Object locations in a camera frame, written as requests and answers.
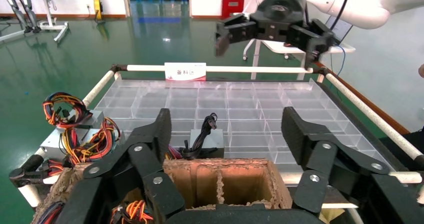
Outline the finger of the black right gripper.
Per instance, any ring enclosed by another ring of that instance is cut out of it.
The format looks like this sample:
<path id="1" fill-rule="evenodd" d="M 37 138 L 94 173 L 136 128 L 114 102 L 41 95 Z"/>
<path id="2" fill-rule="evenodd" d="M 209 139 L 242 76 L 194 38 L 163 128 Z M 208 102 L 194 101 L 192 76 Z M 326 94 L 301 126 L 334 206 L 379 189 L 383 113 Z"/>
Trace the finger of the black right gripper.
<path id="1" fill-rule="evenodd" d="M 221 57 L 230 44 L 254 39 L 257 35 L 257 23 L 243 13 L 239 13 L 216 23 L 215 56 Z"/>
<path id="2" fill-rule="evenodd" d="M 308 69 L 320 60 L 335 44 L 335 35 L 323 22 L 312 19 L 307 27 L 291 25 L 286 42 L 305 53 L 304 68 Z"/>

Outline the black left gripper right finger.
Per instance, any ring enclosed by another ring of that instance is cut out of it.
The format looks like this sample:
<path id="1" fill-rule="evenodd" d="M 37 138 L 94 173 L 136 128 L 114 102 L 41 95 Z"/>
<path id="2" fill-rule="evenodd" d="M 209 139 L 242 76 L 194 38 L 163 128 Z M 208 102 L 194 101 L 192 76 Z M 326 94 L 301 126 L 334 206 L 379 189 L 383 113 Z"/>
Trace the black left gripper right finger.
<path id="1" fill-rule="evenodd" d="M 291 106 L 283 109 L 281 132 L 303 169 L 294 209 L 319 213 L 328 186 L 360 206 L 388 201 L 381 181 L 390 170 L 383 162 L 342 144 L 325 125 L 303 120 Z"/>

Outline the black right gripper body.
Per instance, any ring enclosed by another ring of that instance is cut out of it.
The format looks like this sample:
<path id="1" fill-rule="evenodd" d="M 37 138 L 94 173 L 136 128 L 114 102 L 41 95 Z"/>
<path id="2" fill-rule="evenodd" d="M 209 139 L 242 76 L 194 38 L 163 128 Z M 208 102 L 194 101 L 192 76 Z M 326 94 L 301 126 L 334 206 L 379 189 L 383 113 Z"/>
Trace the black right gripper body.
<path id="1" fill-rule="evenodd" d="M 249 37 L 275 42 L 308 42 L 306 0 L 263 0 L 249 15 Z"/>

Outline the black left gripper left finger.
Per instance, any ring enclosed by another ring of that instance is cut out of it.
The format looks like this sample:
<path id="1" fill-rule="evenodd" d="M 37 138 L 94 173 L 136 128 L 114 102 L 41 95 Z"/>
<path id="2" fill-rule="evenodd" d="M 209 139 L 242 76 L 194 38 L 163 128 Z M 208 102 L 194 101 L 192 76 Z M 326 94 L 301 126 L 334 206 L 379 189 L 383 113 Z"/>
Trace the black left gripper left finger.
<path id="1" fill-rule="evenodd" d="M 85 201 L 84 224 L 108 220 L 114 203 L 135 188 L 142 191 L 157 224 L 185 209 L 184 198 L 163 168 L 171 132 L 170 110 L 161 108 L 153 123 L 136 127 L 123 145 L 84 170 L 84 180 L 100 189 L 93 200 Z"/>

